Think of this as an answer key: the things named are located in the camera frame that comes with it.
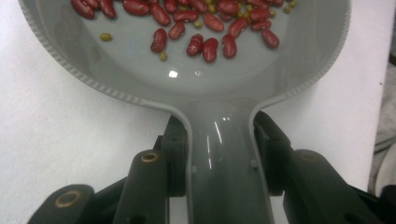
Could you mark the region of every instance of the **white table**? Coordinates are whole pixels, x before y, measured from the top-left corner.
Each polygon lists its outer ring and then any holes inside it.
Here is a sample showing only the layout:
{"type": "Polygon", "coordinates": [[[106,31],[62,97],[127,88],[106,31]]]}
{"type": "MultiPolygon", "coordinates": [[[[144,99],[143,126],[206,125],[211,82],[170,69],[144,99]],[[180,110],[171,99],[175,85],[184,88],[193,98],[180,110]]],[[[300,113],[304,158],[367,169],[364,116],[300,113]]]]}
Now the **white table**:
{"type": "MultiPolygon", "coordinates": [[[[392,0],[352,0],[350,31],[329,73],[264,109],[293,148],[321,153],[360,189],[368,183],[393,10],[392,0]]],[[[1,1],[0,28],[0,223],[25,223],[56,189],[100,190],[125,177],[169,114],[117,101],[67,74],[36,40],[17,1],[1,1]]],[[[173,202],[181,214],[174,223],[185,222],[180,202],[173,202]]]]}

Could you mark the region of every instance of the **white surface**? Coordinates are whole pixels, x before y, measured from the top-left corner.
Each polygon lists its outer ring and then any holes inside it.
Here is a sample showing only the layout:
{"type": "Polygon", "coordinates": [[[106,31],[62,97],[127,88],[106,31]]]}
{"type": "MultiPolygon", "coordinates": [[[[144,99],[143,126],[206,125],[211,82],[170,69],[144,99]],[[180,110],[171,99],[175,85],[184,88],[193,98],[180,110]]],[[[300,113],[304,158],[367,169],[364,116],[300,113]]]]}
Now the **white surface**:
{"type": "MultiPolygon", "coordinates": [[[[391,0],[352,0],[346,44],[329,73],[264,109],[294,148],[318,151],[360,189],[369,177],[393,9],[391,0]]],[[[114,100],[67,74],[35,39],[17,1],[0,2],[0,27],[0,223],[25,223],[56,189],[100,190],[125,177],[169,114],[114,100]]]]}

